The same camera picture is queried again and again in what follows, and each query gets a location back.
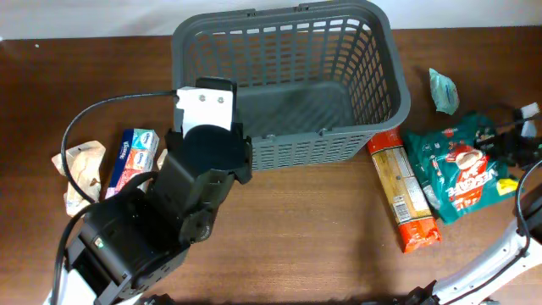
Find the green Nescafe coffee bag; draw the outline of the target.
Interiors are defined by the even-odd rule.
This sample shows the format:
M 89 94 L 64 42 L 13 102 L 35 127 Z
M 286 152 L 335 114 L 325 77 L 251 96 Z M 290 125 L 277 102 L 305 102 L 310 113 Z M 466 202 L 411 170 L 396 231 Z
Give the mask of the green Nescafe coffee bag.
M 508 166 L 475 147 L 495 135 L 495 124 L 477 113 L 442 130 L 400 132 L 415 177 L 444 224 L 516 195 L 518 180 Z

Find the Kleenex tissue multipack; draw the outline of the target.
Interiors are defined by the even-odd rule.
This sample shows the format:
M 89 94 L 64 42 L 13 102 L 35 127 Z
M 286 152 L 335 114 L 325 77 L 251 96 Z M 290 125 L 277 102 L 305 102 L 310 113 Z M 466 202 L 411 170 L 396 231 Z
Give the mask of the Kleenex tissue multipack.
M 154 130 L 124 130 L 105 198 L 116 195 L 136 175 L 152 170 L 158 143 Z

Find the light green wipes packet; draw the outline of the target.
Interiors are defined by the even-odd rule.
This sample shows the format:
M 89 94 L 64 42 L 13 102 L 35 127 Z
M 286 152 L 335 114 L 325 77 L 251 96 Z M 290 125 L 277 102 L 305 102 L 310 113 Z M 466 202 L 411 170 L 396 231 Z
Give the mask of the light green wipes packet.
M 436 111 L 453 115 L 460 104 L 455 83 L 435 69 L 429 69 L 429 83 Z

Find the grey plastic basket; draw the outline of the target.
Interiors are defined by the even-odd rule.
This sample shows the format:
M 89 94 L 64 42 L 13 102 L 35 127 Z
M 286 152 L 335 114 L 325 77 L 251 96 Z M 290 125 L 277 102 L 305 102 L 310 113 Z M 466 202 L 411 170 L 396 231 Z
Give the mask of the grey plastic basket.
M 411 107 L 385 13 L 368 1 L 199 14 L 172 36 L 174 88 L 237 85 L 256 171 L 352 158 Z

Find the orange spaghetti packet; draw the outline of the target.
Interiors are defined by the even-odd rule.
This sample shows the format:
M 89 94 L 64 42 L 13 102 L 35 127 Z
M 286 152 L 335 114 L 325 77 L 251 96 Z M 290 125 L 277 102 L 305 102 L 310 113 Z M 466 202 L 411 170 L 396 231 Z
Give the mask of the orange spaghetti packet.
M 401 237 L 402 251 L 441 241 L 440 230 L 414 174 L 397 129 L 375 134 L 368 151 Z

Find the beige snack bag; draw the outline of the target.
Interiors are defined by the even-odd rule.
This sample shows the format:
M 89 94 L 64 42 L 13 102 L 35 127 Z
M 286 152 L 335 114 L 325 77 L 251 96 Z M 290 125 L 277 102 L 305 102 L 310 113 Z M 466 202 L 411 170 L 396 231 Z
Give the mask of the beige snack bag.
M 92 199 L 92 202 L 96 202 L 101 193 L 99 168 L 105 152 L 106 147 L 99 141 L 88 141 L 66 152 L 67 165 L 74 181 Z M 71 184 L 68 184 L 67 191 L 64 193 L 64 203 L 66 214 L 70 217 L 90 204 Z

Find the brown-top cookie bag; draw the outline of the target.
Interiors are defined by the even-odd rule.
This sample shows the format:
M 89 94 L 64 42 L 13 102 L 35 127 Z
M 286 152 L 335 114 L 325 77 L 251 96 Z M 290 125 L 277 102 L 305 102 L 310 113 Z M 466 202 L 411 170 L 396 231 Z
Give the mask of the brown-top cookie bag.
M 163 167 L 163 163 L 164 163 L 164 160 L 166 158 L 168 154 L 168 150 L 167 149 L 163 149 L 161 154 L 159 155 L 158 157 L 158 160 L 157 160 L 157 167 L 158 169 L 161 169 Z

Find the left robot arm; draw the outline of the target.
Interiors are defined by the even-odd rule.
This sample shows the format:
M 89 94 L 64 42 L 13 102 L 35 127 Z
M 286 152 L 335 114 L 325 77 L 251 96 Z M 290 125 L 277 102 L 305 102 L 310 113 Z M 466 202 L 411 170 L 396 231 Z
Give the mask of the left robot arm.
M 137 300 L 211 235 L 234 183 L 251 179 L 252 141 L 236 119 L 236 83 L 201 77 L 170 96 L 180 124 L 164 137 L 162 167 L 71 218 L 58 244 L 51 304 Z

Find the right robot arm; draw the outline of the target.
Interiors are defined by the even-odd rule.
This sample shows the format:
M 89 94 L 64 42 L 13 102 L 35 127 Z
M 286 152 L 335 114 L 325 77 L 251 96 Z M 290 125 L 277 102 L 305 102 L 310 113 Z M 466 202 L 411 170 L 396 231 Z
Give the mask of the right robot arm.
M 479 113 L 443 130 L 404 130 L 401 138 L 426 199 L 447 225 L 508 198 L 514 219 L 495 244 L 463 269 L 425 287 L 405 304 L 481 304 L 493 292 L 541 263 L 541 188 L 522 194 L 541 167 L 540 136 L 524 131 L 539 110 L 515 109 L 512 121 L 497 125 Z

